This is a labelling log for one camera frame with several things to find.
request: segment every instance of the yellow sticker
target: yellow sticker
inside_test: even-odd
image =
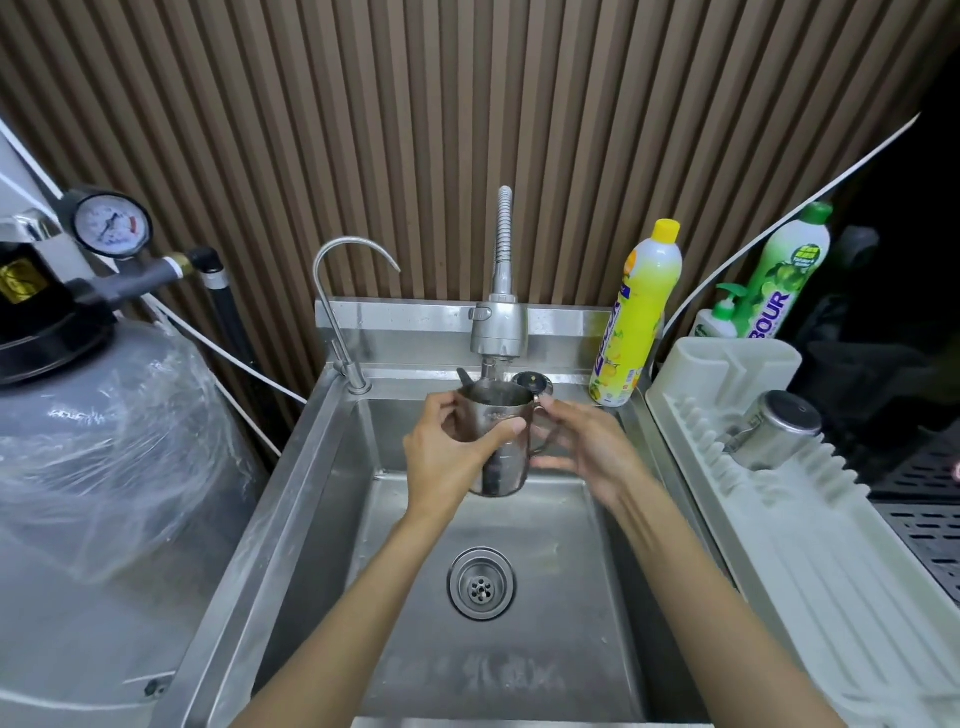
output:
[[[10,303],[23,303],[47,285],[47,280],[25,257],[0,268],[0,293],[6,296]]]

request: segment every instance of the forearm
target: forearm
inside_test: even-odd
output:
[[[843,726],[712,563],[659,483],[614,509],[717,726]]]
[[[401,520],[233,728],[349,726],[414,579],[442,532],[432,523]]]

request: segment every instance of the yellow dish soap bottle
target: yellow dish soap bottle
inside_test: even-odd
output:
[[[684,259],[677,248],[680,223],[662,219],[627,257],[590,377],[590,396],[605,407],[627,403],[657,337],[657,324],[680,280]]]

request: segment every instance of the drain strainer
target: drain strainer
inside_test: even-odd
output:
[[[450,567],[450,601],[464,617],[493,619],[514,599],[514,570],[499,551],[471,548]]]

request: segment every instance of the person's hand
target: person's hand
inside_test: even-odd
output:
[[[458,443],[444,432],[453,414],[455,392],[429,395],[413,432],[403,438],[410,502],[404,518],[446,527],[467,496],[480,469],[497,448],[527,426],[522,418],[504,420],[474,443]]]
[[[599,407],[555,400],[548,395],[540,395],[540,404],[553,420],[572,433],[572,441],[563,444],[573,457],[541,455],[530,461],[534,468],[578,474],[593,496],[614,512],[628,488],[652,478],[612,415]]]

